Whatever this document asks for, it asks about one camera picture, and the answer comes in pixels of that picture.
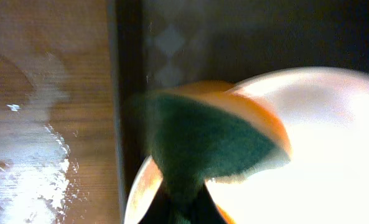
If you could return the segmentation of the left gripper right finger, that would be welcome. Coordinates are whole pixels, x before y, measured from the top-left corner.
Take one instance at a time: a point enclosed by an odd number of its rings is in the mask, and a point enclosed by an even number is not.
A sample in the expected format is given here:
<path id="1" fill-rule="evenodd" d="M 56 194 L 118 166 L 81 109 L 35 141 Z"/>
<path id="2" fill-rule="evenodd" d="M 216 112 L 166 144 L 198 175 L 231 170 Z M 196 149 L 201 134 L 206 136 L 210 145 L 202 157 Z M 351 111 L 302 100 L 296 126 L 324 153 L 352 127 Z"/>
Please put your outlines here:
<path id="1" fill-rule="evenodd" d="M 190 205 L 191 224 L 226 224 L 205 185 Z"/>

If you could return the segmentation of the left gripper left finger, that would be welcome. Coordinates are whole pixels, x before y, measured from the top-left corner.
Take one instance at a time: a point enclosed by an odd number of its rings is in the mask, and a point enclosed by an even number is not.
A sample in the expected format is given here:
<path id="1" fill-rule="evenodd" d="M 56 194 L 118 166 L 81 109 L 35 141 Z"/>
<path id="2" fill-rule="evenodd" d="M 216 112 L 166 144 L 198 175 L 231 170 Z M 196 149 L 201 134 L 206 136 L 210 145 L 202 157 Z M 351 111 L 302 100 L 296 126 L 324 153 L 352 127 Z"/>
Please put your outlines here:
<path id="1" fill-rule="evenodd" d="M 166 193 L 166 188 L 161 185 L 139 224 L 169 224 L 170 206 L 171 202 Z"/>

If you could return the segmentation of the green and orange sponge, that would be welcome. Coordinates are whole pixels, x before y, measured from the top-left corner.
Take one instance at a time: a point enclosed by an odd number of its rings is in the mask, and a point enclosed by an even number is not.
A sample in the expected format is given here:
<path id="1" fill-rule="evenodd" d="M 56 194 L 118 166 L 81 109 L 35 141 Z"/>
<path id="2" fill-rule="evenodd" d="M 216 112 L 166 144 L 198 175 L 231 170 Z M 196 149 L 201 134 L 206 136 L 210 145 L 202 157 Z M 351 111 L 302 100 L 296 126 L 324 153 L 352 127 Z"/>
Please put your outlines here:
<path id="1" fill-rule="evenodd" d="M 273 108 L 231 83 L 150 91 L 135 96 L 128 110 L 176 204 L 193 201 L 208 179 L 243 174 L 261 161 L 293 155 Z"/>

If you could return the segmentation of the white plate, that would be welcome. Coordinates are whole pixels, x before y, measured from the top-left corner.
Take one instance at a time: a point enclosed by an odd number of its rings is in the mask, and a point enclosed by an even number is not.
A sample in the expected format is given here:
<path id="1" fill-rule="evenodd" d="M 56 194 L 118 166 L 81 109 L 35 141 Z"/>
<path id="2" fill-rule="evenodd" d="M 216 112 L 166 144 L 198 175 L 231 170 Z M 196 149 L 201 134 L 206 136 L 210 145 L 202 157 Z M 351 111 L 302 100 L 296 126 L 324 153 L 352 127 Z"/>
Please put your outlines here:
<path id="1" fill-rule="evenodd" d="M 369 74 L 302 67 L 232 84 L 273 108 L 293 155 L 204 182 L 226 223 L 369 223 Z M 125 223 L 141 221 L 161 185 L 146 150 Z M 192 201 L 170 202 L 170 223 L 190 223 Z"/>

